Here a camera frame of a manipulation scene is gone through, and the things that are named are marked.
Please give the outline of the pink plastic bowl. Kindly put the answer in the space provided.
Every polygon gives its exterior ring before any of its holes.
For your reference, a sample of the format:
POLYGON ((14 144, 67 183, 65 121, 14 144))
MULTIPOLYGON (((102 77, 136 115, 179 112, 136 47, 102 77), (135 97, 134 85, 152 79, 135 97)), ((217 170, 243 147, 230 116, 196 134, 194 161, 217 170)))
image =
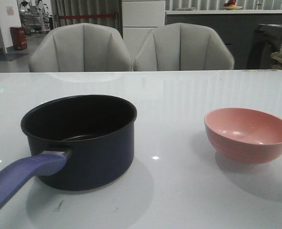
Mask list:
POLYGON ((246 164, 264 164, 282 155, 282 119, 258 110, 238 107, 210 111, 204 118, 213 148, 246 164))

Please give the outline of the right grey upholstered chair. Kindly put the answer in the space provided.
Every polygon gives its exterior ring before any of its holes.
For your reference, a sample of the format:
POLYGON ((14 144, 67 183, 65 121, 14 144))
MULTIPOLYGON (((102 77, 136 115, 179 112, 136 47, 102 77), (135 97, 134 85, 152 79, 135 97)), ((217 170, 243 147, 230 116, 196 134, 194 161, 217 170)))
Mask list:
POLYGON ((232 70, 235 60, 218 33, 206 26, 173 23, 147 33, 134 70, 232 70))

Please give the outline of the grey upholstered chair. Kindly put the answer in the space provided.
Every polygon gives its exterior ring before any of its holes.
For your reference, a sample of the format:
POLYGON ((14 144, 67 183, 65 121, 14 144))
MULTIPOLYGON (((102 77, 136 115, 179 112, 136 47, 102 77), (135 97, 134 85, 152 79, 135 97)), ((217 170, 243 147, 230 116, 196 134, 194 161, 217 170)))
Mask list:
POLYGON ((147 33, 134 70, 232 70, 235 60, 218 33, 206 26, 173 23, 147 33))
POLYGON ((30 56, 29 71, 124 72, 132 71, 132 60, 115 28, 78 23, 50 31, 30 56))

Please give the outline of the left grey upholstered chair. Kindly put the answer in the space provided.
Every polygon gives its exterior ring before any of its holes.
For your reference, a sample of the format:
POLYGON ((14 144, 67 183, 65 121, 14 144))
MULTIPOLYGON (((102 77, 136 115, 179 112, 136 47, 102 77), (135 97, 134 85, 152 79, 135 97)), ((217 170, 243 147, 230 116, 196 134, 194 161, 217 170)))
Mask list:
POLYGON ((29 71, 124 72, 132 71, 132 60, 115 28, 78 23, 50 31, 30 56, 29 71))

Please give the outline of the white cabinet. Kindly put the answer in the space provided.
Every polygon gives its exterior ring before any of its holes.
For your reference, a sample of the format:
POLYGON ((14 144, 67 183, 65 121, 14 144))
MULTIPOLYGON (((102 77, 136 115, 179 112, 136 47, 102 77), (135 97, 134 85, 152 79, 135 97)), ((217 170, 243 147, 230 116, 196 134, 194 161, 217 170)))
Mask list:
POLYGON ((148 31, 164 25, 165 1, 123 0, 121 10, 123 40, 131 58, 134 58, 148 31))

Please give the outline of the grey counter with white top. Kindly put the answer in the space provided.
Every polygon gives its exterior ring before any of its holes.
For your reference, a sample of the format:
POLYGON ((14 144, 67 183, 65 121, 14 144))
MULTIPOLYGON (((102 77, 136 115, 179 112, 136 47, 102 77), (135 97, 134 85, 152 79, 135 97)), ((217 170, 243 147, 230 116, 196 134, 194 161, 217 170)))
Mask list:
POLYGON ((168 10, 166 24, 207 26, 221 37, 235 60, 235 69, 247 69, 253 32, 259 24, 282 24, 282 10, 168 10))

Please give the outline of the fruit plate on counter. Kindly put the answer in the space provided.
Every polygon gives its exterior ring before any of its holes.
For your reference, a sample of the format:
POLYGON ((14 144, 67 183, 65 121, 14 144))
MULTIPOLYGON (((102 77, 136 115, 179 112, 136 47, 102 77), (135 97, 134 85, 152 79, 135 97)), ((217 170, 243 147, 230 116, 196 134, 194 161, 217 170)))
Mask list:
POLYGON ((241 10, 243 6, 237 6, 236 2, 237 0, 228 0, 223 4, 222 8, 224 10, 241 10))

